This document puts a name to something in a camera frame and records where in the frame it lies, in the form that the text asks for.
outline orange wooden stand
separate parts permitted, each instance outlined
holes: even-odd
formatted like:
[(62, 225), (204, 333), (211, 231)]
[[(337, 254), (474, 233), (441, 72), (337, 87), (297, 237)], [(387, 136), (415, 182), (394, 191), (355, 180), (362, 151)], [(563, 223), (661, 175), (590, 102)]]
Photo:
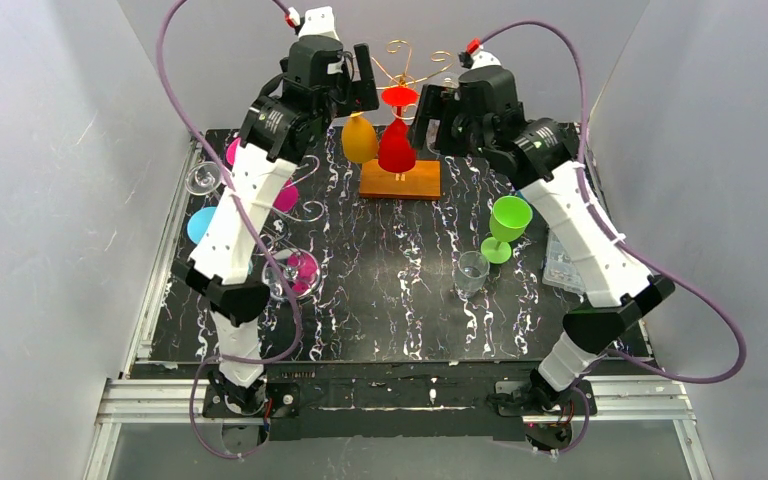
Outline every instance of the orange wooden stand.
[(402, 200), (438, 200), (440, 198), (440, 162), (417, 160), (409, 172), (390, 173), (378, 166), (378, 159), (363, 164), (360, 170), (362, 198), (398, 198)]

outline gray wall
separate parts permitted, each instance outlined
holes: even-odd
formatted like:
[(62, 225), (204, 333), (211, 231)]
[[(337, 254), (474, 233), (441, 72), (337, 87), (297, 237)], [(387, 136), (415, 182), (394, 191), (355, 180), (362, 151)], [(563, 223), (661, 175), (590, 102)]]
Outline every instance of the gray wall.
[(0, 0), (0, 479), (75, 479), (187, 136), (116, 2)]
[[(154, 58), (161, 18), (172, 0), (119, 0), (131, 26)], [(436, 50), (457, 54), (474, 37), (514, 20), (538, 18), (556, 24), (580, 46), (588, 85), (598, 92), (608, 78), (648, 0), (305, 0), (287, 2), (300, 13), (331, 5), (337, 30), (347, 46), (366, 42), (391, 73), (404, 56), (385, 52), (390, 40), (401, 38), (414, 47), (415, 77), (435, 71), (428, 60)], [(283, 15), (268, 0), (194, 0), (176, 16), (167, 42), (167, 68), (185, 107), (200, 128), (239, 127), (260, 87), (278, 73), (295, 37)], [(517, 76), (520, 98), (529, 115), (577, 120), (578, 84), (564, 45), (538, 27), (520, 28), (489, 43)], [(462, 72), (453, 67), (455, 77)], [(376, 69), (379, 85), (386, 77)], [(388, 124), (389, 110), (370, 114), (374, 123)]]
[[(593, 147), (629, 242), (710, 291), (744, 370), (688, 387), (717, 478), (768, 478), (768, 2), (653, 2), (596, 107)], [(648, 325), (669, 370), (709, 375), (735, 344), (683, 292)]]

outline clear glass cup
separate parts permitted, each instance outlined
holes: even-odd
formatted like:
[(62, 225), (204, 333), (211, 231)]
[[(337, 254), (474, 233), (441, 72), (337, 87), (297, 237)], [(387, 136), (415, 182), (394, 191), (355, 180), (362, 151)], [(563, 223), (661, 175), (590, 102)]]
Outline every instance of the clear glass cup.
[(490, 272), (490, 262), (481, 252), (464, 252), (455, 269), (455, 291), (461, 298), (475, 295)]

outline marble tabletop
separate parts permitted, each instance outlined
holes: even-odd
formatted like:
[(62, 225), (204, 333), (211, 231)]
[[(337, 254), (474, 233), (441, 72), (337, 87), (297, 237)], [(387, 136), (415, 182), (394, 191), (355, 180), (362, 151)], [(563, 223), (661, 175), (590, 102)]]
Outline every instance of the marble tabletop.
[[(225, 152), (236, 131), (210, 130), (206, 136)], [(543, 285), (541, 267), (547, 227), (535, 211), (525, 235), (513, 243), (514, 257), (493, 266), (483, 291), (461, 300), (453, 291), (452, 271), (459, 256), (478, 249), (489, 235), (493, 201), (511, 193), (504, 177), (489, 171), (482, 159), (439, 157), (439, 201), (362, 199), (360, 166), (342, 155), (340, 130), (310, 153), (319, 167), (298, 184), (301, 202), (318, 200), (325, 213), (315, 222), (267, 219), (277, 236), (309, 250), (321, 263), (323, 280), (302, 304), (302, 345), (294, 361), (539, 360), (561, 333), (566, 311), (578, 295)], [(315, 167), (310, 159), (294, 178)], [(186, 216), (215, 205), (210, 196), (187, 199)], [(178, 234), (175, 256), (186, 260), (194, 248)], [(259, 277), (262, 259), (254, 262)], [(208, 302), (169, 276), (159, 310), (149, 361), (197, 362), (217, 353), (216, 331)], [(261, 354), (272, 356), (293, 340), (287, 304), (272, 302), (260, 318)], [(647, 356), (639, 327), (618, 342), (632, 354)]]

